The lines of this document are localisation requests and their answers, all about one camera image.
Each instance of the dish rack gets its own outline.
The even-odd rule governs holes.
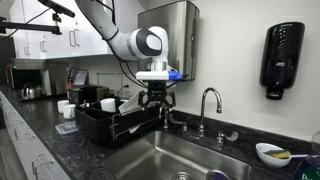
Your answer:
[[[100,103],[97,103],[89,109],[77,107],[75,119],[77,128],[85,136],[97,144],[107,144],[110,147],[118,147],[161,123],[158,105],[148,107],[146,111],[139,108],[122,115],[120,112],[103,111]]]

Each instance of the backsplash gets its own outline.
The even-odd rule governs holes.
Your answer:
[[[207,87],[219,91],[222,114],[216,114],[216,99],[208,94],[205,116],[310,141],[320,130],[320,1],[309,0],[192,0],[200,9],[196,80],[179,83],[176,110],[200,114],[201,97]],[[149,0],[148,7],[161,5]],[[267,29],[275,24],[300,21],[306,25],[300,65],[294,86],[281,101],[265,98],[259,84]],[[121,72],[112,56],[80,58],[76,66],[89,70],[89,82],[97,83],[96,72]],[[121,77],[103,78],[101,85],[120,89]],[[129,82],[122,77],[122,82]],[[138,92],[130,84],[130,93]]]

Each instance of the sponge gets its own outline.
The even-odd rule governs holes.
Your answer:
[[[278,159],[285,159],[291,156],[291,153],[288,150],[270,150],[264,152],[264,154]]]

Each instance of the drain strainer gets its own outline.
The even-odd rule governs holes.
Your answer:
[[[171,180],[193,180],[190,174],[186,172],[178,172],[172,176]]]

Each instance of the white mug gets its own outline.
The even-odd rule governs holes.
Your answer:
[[[65,105],[63,107],[63,117],[65,119],[71,119],[74,118],[75,114],[74,114],[74,108],[76,107],[75,104],[69,104],[69,105]]]
[[[103,99],[100,104],[103,111],[116,112],[116,100],[114,98]]]
[[[68,104],[70,104],[69,100],[58,101],[58,111],[59,111],[59,113],[63,113],[63,107],[65,105],[68,105]]]

